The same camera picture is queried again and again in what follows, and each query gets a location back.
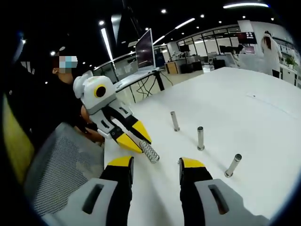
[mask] robotic hand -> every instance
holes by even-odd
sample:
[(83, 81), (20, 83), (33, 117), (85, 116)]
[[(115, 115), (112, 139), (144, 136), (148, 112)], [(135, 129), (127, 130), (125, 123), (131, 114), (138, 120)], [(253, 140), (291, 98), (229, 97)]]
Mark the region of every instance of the robotic hand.
[(97, 125), (97, 132), (104, 138), (113, 138), (121, 147), (143, 153), (141, 147), (112, 122), (113, 117), (139, 140), (151, 144), (151, 138), (142, 122), (133, 116), (129, 107), (117, 100), (115, 87), (108, 77), (93, 76), (92, 72), (88, 71), (75, 79), (73, 91), (76, 98), (81, 99), (91, 121)]

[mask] white wall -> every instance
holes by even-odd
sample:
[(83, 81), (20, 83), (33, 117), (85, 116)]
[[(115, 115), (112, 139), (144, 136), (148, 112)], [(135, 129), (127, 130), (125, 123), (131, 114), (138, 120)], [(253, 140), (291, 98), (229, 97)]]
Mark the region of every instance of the white wall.
[[(233, 38), (231, 38), (231, 41), (232, 41), (232, 45), (234, 47), (237, 47), (239, 45), (238, 38), (233, 37)], [(218, 43), (219, 46), (231, 46), (229, 38), (217, 39), (217, 43)], [(217, 48), (215, 39), (205, 40), (205, 44), (206, 44), (208, 53), (211, 53), (211, 52), (217, 52), (218, 53), (218, 48)], [(203, 42), (195, 43), (195, 45), (196, 45), (198, 55), (201, 56), (201, 57), (206, 57), (207, 53), (206, 53), (204, 43)], [(189, 45), (189, 48), (194, 49), (193, 44)]]

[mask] metal spring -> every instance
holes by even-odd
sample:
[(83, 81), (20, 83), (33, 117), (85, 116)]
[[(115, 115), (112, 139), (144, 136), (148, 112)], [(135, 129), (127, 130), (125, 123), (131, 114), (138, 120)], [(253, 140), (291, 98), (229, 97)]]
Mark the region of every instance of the metal spring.
[(160, 156), (151, 147), (151, 145), (149, 143), (147, 143), (145, 140), (141, 140), (139, 142), (139, 146), (140, 146), (141, 150), (145, 153), (147, 158), (150, 160), (151, 163), (156, 163), (159, 161)]

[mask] white desk surface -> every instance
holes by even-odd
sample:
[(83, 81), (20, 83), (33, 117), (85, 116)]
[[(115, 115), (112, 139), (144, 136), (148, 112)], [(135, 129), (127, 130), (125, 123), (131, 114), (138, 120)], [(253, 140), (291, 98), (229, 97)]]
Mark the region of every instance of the white desk surface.
[[(160, 155), (105, 142), (105, 165), (134, 156), (129, 226), (183, 226), (179, 166), (184, 156), (206, 165), (244, 198), (255, 215), (272, 218), (290, 197), (301, 169), (301, 90), (263, 73), (221, 68), (177, 84), (133, 106)], [(175, 111), (180, 131), (174, 132)], [(204, 127), (205, 150), (197, 150), (197, 127)], [(234, 155), (243, 158), (231, 178), (224, 176)]]

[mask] metal cylinder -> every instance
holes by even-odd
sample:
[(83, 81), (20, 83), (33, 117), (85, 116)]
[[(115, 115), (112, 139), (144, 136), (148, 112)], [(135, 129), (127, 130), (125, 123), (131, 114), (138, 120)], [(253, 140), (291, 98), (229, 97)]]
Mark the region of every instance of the metal cylinder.
[(241, 154), (236, 154), (231, 165), (229, 166), (229, 168), (225, 171), (225, 176), (227, 178), (231, 177), (233, 175), (233, 172), (235, 170), (235, 168), (237, 167), (237, 165), (239, 164), (240, 160), (242, 159)]
[(173, 119), (173, 123), (174, 123), (174, 130), (177, 132), (180, 130), (178, 121), (177, 121), (177, 117), (175, 116), (175, 112), (171, 112), (171, 118)]
[(198, 127), (198, 150), (203, 151), (204, 146), (204, 128), (202, 126)]

